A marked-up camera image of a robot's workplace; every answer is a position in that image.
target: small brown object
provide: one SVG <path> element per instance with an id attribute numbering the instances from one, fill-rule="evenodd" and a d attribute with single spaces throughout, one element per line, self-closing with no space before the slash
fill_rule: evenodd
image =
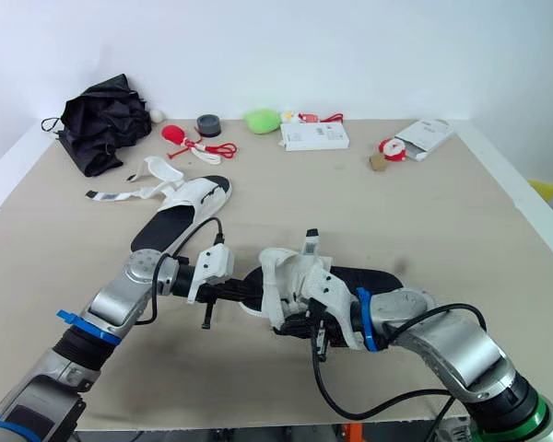
<path id="1" fill-rule="evenodd" d="M 385 159 L 383 154 L 375 154 L 369 158 L 371 162 L 371 167 L 375 172 L 383 172 L 387 169 L 388 161 Z"/>

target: small white box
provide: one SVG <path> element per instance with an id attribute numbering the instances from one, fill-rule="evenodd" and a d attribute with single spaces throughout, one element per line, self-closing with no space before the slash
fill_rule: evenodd
<path id="1" fill-rule="evenodd" d="M 340 122 L 297 122 L 280 125 L 285 150 L 346 149 L 348 136 Z"/>
<path id="2" fill-rule="evenodd" d="M 395 138 L 406 143 L 406 155 L 421 161 L 453 134 L 453 128 L 441 120 L 419 120 Z"/>

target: blue cable tie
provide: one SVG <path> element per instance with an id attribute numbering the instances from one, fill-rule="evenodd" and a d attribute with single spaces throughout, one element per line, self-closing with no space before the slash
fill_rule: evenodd
<path id="1" fill-rule="evenodd" d="M 362 313 L 362 328 L 365 332 L 365 344 L 370 352 L 377 352 L 377 344 L 372 335 L 371 324 L 371 293 L 362 287 L 357 288 L 360 301 L 360 311 Z"/>
<path id="2" fill-rule="evenodd" d="M 5 430 L 12 431 L 13 433 L 17 433 L 18 435 L 21 435 L 24 438 L 26 438 L 29 442 L 41 442 L 40 437 L 38 437 L 35 433 L 30 431 L 28 428 L 25 428 L 24 426 L 20 426 L 17 424 L 13 424 L 11 422 L 4 422 L 0 420 L 0 428 L 4 428 Z"/>
<path id="3" fill-rule="evenodd" d="M 72 324 L 78 327 L 80 330 L 83 330 L 84 332 L 89 333 L 92 336 L 102 339 L 106 343 L 111 343 L 113 345 L 119 345 L 121 343 L 121 338 L 119 336 L 115 336 L 114 334 L 110 334 L 99 329 L 96 325 L 83 320 L 74 313 L 68 313 L 65 310 L 59 310 L 57 312 L 57 316 L 63 319 L 65 323 Z"/>

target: white ball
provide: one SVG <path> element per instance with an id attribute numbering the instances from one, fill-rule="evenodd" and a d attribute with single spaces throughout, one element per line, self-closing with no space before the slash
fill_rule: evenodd
<path id="1" fill-rule="evenodd" d="M 159 124 L 166 120 L 166 115 L 160 109 L 152 109 L 149 111 L 149 118 L 155 124 Z"/>

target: wooden table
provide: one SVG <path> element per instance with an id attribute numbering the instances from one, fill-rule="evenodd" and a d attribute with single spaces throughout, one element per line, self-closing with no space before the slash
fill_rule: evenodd
<path id="1" fill-rule="evenodd" d="M 177 122 L 190 128 L 193 122 Z M 262 248 L 298 249 L 320 229 L 335 264 L 397 273 L 440 303 L 469 302 L 519 371 L 553 401 L 553 254 L 511 199 L 454 137 L 421 163 L 370 169 L 368 157 L 406 121 L 345 122 L 350 148 L 290 152 L 279 132 L 253 135 L 223 122 L 213 143 L 234 141 L 233 160 L 210 166 L 191 154 L 172 164 L 189 178 L 219 174 L 234 192 L 219 212 L 235 276 L 258 265 Z M 114 204 L 87 190 L 119 192 L 145 156 L 171 150 L 161 127 L 118 151 L 125 165 L 88 179 L 54 143 L 0 211 L 0 399 L 55 344 L 59 308 L 82 309 L 120 270 L 135 233 L 159 201 Z M 144 180 L 145 184 L 153 181 Z M 185 249 L 195 259 L 214 236 Z M 103 368 L 79 429 L 172 429 L 341 422 L 312 378 L 309 343 L 280 337 L 267 320 L 219 301 L 212 329 L 204 306 L 160 300 L 159 319 L 133 329 Z M 351 411 L 405 392 L 439 386 L 420 359 L 402 349 L 370 355 L 330 351 L 328 389 Z M 442 398 L 419 398 L 374 420 L 430 418 Z M 453 408 L 453 413 L 463 409 Z"/>

